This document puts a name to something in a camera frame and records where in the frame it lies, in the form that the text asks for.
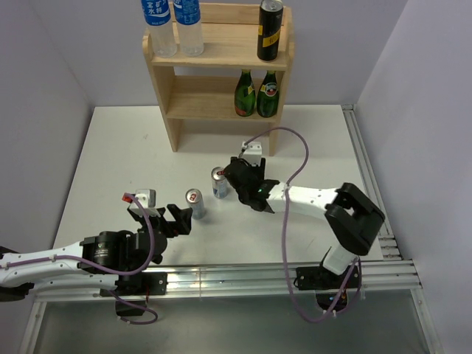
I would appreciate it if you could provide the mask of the water bottle blue label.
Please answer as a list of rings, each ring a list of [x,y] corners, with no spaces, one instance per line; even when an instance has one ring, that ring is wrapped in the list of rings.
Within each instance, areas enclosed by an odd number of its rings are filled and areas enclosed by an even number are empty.
[[[154,54],[160,58],[174,56],[177,52],[177,45],[168,1],[141,0],[141,5]]]
[[[204,39],[199,1],[175,0],[173,8],[181,51],[189,57],[201,55],[204,51]]]

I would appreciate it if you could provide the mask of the black can front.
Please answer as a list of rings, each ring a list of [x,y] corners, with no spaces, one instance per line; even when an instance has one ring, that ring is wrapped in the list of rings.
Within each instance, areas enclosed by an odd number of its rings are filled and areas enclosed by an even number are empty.
[[[277,58],[282,16],[282,1],[261,1],[257,35],[257,56],[263,61],[273,61]]]

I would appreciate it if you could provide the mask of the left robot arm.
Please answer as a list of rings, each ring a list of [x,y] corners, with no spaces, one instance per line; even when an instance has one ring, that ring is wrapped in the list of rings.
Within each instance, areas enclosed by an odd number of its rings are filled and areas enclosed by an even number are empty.
[[[128,213],[141,225],[137,232],[104,231],[68,246],[27,254],[1,248],[1,300],[18,301],[29,292],[66,288],[139,293],[144,288],[142,272],[162,261],[168,239],[191,232],[192,209],[125,201]]]

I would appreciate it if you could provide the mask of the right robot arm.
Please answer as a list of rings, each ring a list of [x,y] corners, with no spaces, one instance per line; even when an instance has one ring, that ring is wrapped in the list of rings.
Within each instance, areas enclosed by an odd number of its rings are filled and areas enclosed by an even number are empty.
[[[223,173],[238,200],[257,212],[296,214],[325,219],[337,242],[325,254],[319,269],[321,283],[336,287],[355,258],[368,255],[385,221],[385,214],[356,185],[339,188],[291,187],[265,179],[265,159],[252,166],[233,157]]]

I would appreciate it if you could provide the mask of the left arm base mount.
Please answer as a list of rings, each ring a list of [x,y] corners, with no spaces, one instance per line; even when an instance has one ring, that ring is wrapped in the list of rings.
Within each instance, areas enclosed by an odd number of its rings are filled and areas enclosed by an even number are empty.
[[[151,312],[151,296],[163,296],[167,290],[167,273],[145,273],[118,276],[112,281],[112,290],[100,289],[100,297],[115,301],[116,315],[123,321],[138,323],[139,317]]]

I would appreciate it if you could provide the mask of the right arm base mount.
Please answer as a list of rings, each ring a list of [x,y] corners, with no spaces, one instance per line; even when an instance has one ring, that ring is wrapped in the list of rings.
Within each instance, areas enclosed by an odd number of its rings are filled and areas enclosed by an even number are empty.
[[[344,281],[348,270],[342,275],[335,275],[321,266],[305,266],[296,268],[296,278],[294,286],[300,291],[315,291],[316,302],[322,310],[328,310],[334,302],[339,286]],[[356,295],[361,290],[362,276],[359,267],[356,265],[350,275],[340,299],[333,308],[335,312],[343,311],[349,305],[347,291],[356,288]]]

